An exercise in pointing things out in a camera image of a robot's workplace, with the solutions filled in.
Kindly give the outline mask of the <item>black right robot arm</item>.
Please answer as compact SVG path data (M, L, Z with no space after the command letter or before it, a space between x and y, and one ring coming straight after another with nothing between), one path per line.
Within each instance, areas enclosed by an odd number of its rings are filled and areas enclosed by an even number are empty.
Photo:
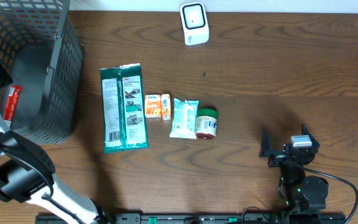
M301 134L291 137L282 150L271 147L267 129L263 130L259 156L267 159L269 167L278 167L279 194L288 204L288 211L283 214L288 223L291 217L318 213L326 208L328 181L315 175L306 175L305 165L315 158L320 145L303 124Z

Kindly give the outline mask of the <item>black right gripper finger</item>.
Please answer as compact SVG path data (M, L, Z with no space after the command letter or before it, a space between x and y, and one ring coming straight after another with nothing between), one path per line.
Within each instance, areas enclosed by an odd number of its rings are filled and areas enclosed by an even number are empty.
M262 143L260 146L259 157L269 157L271 155L271 151L272 149L270 146L268 131L266 128L263 128Z
M305 124L302 124L302 125L301 125L301 132L302 132L303 135L309 136L309 138L310 138L310 140L311 140L311 142L312 142L312 145L317 145L317 144L318 144L317 140L316 140L316 139L313 137L313 135L309 132L309 130L308 130L308 128L306 127Z

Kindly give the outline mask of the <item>orange tissue pack cheeks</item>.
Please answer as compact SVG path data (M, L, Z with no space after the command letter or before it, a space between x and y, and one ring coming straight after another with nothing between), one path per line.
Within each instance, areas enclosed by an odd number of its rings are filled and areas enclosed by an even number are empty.
M161 116L164 121L171 120L171 99L168 93L161 95Z

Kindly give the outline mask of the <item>red snack bar wrapper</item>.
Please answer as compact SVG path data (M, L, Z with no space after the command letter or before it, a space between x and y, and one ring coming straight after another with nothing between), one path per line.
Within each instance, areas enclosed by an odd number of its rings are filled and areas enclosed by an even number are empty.
M13 85L9 89L7 103L4 109L3 119L5 121L12 121L16 112L17 104L21 94L22 87L20 85Z

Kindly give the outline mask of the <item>green white gloves package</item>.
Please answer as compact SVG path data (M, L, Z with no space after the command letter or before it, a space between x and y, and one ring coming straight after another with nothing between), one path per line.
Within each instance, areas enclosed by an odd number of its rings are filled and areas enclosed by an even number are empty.
M149 147L139 63L102 68L104 153Z

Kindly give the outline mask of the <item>orange tissue pack enjoy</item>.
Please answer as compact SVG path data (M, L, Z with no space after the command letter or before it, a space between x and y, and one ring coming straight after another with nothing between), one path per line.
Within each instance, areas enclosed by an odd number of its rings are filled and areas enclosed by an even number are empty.
M161 95L145 96L145 117L160 118L161 117Z

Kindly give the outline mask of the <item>teal white wipes pack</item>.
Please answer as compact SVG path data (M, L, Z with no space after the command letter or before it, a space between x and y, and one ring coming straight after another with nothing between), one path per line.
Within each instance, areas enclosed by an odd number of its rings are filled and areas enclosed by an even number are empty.
M198 100L174 99L171 138L196 139Z

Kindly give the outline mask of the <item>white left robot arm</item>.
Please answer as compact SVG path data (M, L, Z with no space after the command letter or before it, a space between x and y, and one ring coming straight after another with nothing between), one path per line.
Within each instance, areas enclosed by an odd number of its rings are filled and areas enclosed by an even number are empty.
M12 80L0 64L0 88ZM67 223L115 223L92 199L60 180L48 154L10 129L0 113L0 200L43 207Z

